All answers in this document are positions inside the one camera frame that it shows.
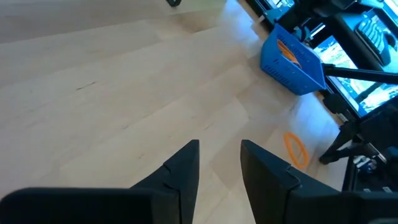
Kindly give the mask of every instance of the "blue basket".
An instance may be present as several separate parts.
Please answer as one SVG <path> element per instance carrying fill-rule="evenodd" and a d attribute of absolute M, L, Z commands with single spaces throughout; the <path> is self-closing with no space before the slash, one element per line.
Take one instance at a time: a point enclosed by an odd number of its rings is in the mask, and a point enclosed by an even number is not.
<path fill-rule="evenodd" d="M 293 52 L 302 69 L 282 55 L 278 39 Z M 278 24 L 262 46 L 260 66 L 296 95 L 326 88 L 321 60 Z"/>

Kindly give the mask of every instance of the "orange object in basket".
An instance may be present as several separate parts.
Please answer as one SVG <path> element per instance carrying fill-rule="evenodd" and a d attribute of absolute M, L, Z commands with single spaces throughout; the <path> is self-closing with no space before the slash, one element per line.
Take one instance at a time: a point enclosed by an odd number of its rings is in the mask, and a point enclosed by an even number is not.
<path fill-rule="evenodd" d="M 297 61 L 297 58 L 294 56 L 293 52 L 291 52 L 281 40 L 278 40 L 278 48 L 285 58 L 289 59 L 292 63 L 303 69 L 299 61 Z"/>

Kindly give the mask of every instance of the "orange ring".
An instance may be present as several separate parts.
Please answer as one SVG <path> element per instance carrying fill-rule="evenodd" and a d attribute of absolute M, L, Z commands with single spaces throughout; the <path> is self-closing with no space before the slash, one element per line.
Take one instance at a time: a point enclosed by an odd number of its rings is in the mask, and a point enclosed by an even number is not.
<path fill-rule="evenodd" d="M 289 138 L 292 138 L 298 144 L 298 146 L 300 146 L 300 150 L 304 156 L 303 164 L 300 164 L 299 161 L 297 160 L 297 158 L 294 156 L 292 145 L 290 144 Z M 307 150 L 305 150 L 304 144 L 301 142 L 301 140 L 296 135 L 294 135 L 291 132 L 287 132 L 284 134 L 284 141 L 285 141 L 286 148 L 289 151 L 289 156 L 293 160 L 294 165 L 298 169 L 304 169 L 308 165 L 308 152 L 307 152 Z"/>

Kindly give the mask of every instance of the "wooden floor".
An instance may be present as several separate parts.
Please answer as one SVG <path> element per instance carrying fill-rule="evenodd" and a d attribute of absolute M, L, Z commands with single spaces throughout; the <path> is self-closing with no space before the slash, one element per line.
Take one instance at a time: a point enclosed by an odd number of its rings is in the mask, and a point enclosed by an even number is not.
<path fill-rule="evenodd" d="M 250 139 L 340 189 L 318 163 L 338 125 L 314 94 L 259 70 L 267 33 L 234 0 L 0 0 L 0 196 L 28 186 L 129 187 L 200 139 L 194 223 L 253 223 Z"/>

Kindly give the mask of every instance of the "metal leg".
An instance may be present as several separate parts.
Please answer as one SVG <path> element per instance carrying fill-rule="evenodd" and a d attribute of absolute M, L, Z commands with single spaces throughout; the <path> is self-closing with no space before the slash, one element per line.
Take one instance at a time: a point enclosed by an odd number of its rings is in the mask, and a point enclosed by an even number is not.
<path fill-rule="evenodd" d="M 337 161 L 338 159 L 335 160 L 334 157 L 337 150 L 348 141 L 352 140 L 357 134 L 358 128 L 355 122 L 346 122 L 340 126 L 340 133 L 338 133 L 335 141 L 328 150 L 319 158 L 319 161 L 325 165 Z"/>
<path fill-rule="evenodd" d="M 353 143 L 349 147 L 346 147 L 342 150 L 337 150 L 332 154 L 329 154 L 326 159 L 323 159 L 323 162 L 331 163 L 336 162 L 337 160 L 349 157 L 349 156 L 366 156 L 368 158 L 372 158 L 373 156 L 377 156 L 379 151 L 377 151 L 374 147 L 371 147 L 368 143 Z"/>

